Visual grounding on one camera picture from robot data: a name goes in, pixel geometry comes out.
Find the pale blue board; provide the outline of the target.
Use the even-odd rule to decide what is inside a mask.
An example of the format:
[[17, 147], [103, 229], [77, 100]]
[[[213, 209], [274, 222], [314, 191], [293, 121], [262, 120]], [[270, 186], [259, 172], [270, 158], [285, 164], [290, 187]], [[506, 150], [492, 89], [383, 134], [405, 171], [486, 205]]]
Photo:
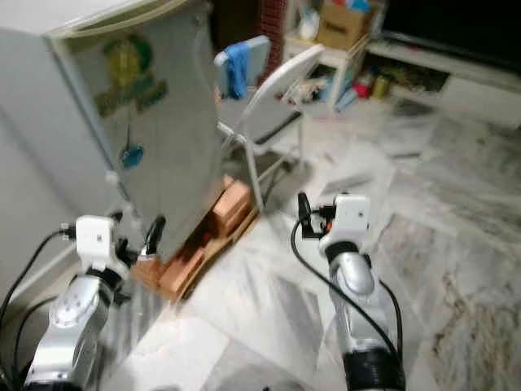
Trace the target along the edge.
[[[248, 38], [248, 40], [242, 41], [248, 42], [250, 48], [250, 64], [247, 76], [247, 89], [257, 86], [257, 79], [263, 74], [265, 64], [267, 64], [268, 57], [270, 55], [271, 42], [266, 36], [257, 36], [254, 38]], [[220, 91], [221, 97], [230, 99], [225, 94], [226, 89], [226, 76], [225, 76], [225, 60], [227, 59], [224, 51], [218, 53], [213, 59], [213, 64], [217, 69], [216, 73], [216, 85]]]

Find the white side table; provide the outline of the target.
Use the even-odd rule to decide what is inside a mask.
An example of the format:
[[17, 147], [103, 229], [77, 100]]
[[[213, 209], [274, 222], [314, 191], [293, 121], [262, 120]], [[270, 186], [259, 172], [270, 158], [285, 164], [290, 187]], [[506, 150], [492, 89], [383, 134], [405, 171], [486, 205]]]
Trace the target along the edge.
[[[362, 60], [364, 60], [367, 53], [368, 42], [368, 36], [364, 36], [348, 50], [327, 48], [322, 53], [320, 59], [317, 60], [317, 63], [321, 66], [334, 70], [323, 99], [329, 112], [336, 112], [336, 104], [338, 104], [342, 94], [346, 92], [349, 86], [352, 86], [354, 78], [360, 75]], [[303, 38], [285, 36], [280, 63], [286, 62], [295, 55], [300, 55], [300, 53], [315, 45], [317, 45], [316, 42], [303, 40]]]

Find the black television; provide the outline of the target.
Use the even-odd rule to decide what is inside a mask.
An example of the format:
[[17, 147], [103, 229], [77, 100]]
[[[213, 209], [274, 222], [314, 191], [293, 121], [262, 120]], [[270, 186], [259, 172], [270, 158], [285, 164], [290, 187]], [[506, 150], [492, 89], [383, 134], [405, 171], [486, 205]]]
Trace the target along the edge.
[[384, 36], [521, 68], [521, 0], [387, 0]]

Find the white folding chair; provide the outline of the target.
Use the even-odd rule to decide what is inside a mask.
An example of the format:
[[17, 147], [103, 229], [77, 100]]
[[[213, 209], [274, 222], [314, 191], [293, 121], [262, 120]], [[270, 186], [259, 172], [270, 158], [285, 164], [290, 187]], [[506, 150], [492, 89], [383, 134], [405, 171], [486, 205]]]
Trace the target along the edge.
[[[246, 89], [239, 99], [222, 100], [218, 105], [218, 130], [227, 141], [241, 147], [246, 159], [254, 204], [263, 209], [265, 199], [261, 180], [283, 164], [303, 160], [303, 114], [279, 94], [305, 78], [320, 59], [325, 48], [313, 45], [297, 56], [279, 64], [256, 88]], [[297, 130], [296, 145], [277, 157], [265, 170], [258, 168], [258, 157], [270, 152], [284, 130]]]

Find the small yellow jar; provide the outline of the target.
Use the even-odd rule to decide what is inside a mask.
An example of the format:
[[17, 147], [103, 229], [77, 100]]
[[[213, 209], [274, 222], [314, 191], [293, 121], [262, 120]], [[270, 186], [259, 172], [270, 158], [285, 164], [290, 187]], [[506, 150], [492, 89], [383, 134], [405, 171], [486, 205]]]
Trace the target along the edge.
[[386, 98], [391, 83], [390, 78], [387, 76], [377, 76], [370, 86], [370, 98], [374, 100], [383, 100]]

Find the orange brick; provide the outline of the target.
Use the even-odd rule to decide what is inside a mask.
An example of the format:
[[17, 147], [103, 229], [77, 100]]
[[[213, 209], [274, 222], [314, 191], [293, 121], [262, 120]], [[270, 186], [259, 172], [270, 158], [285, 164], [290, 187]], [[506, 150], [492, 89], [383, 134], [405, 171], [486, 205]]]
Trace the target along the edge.
[[173, 257], [166, 263], [155, 257], [139, 257], [138, 263], [130, 271], [147, 289], [168, 301], [176, 302], [185, 294], [190, 275], [203, 259], [204, 250], [187, 257]]
[[224, 176], [224, 190], [208, 213], [215, 237], [228, 237], [250, 213], [250, 187], [237, 179]]

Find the white low cabinet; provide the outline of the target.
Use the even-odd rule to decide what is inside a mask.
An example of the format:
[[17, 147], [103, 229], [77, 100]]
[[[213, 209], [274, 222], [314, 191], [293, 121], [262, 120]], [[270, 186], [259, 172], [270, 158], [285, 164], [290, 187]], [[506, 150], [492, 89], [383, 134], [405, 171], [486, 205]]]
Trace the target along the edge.
[[453, 55], [443, 55], [422, 47], [383, 40], [369, 40], [367, 51], [372, 55], [388, 57], [407, 64], [449, 73], [468, 81], [484, 83], [495, 88], [521, 93], [521, 75], [511, 73], [504, 68], [474, 62], [471, 59]]

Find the blue cloth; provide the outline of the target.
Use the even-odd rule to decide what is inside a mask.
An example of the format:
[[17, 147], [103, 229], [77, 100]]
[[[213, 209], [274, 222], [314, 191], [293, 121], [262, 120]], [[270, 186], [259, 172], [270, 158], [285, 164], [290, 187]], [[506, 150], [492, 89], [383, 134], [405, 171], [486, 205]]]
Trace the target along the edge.
[[228, 98], [241, 100], [248, 93], [250, 48], [248, 42], [236, 42], [224, 49], [226, 89]]

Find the pale blue bottle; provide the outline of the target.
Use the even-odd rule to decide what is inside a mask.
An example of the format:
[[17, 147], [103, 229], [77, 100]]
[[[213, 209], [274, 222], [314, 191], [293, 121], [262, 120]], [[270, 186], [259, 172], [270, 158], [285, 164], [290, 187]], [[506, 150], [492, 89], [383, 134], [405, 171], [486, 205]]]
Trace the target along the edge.
[[344, 90], [344, 92], [339, 95], [339, 99], [335, 102], [334, 111], [342, 112], [344, 109], [349, 108], [355, 100], [357, 100], [357, 90], [354, 88]]

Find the brown cardboard box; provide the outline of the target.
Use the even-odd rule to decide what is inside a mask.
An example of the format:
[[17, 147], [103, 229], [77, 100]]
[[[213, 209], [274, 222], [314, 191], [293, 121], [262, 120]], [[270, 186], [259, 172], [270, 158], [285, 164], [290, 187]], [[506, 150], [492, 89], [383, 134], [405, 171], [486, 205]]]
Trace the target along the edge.
[[315, 41], [329, 49], [350, 50], [368, 31], [372, 8], [367, 0], [325, 0]]

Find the white fridge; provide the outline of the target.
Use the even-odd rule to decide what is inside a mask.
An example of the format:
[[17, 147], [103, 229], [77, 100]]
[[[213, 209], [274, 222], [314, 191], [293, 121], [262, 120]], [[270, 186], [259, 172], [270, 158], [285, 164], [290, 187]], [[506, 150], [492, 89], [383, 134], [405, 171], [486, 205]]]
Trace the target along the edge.
[[71, 38], [128, 19], [151, 0], [0, 1], [0, 234], [25, 244], [86, 213], [134, 212], [111, 134]]

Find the green round sticker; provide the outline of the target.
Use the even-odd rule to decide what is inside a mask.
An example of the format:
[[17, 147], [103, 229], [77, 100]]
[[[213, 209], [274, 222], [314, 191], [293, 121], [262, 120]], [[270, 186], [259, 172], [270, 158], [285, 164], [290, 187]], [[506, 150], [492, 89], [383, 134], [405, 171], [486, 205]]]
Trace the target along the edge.
[[94, 96], [94, 104], [103, 118], [129, 102], [144, 112], [166, 97], [167, 83], [152, 73], [153, 50], [144, 37], [117, 38], [102, 47], [102, 55], [107, 60], [109, 87]]

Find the small red container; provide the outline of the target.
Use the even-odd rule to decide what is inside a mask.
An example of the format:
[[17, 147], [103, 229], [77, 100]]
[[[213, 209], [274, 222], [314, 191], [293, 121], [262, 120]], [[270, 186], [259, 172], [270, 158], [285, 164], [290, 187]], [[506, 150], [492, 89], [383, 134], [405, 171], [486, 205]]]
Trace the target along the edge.
[[372, 83], [370, 76], [360, 76], [351, 85], [351, 90], [357, 95], [357, 99], [369, 99]]

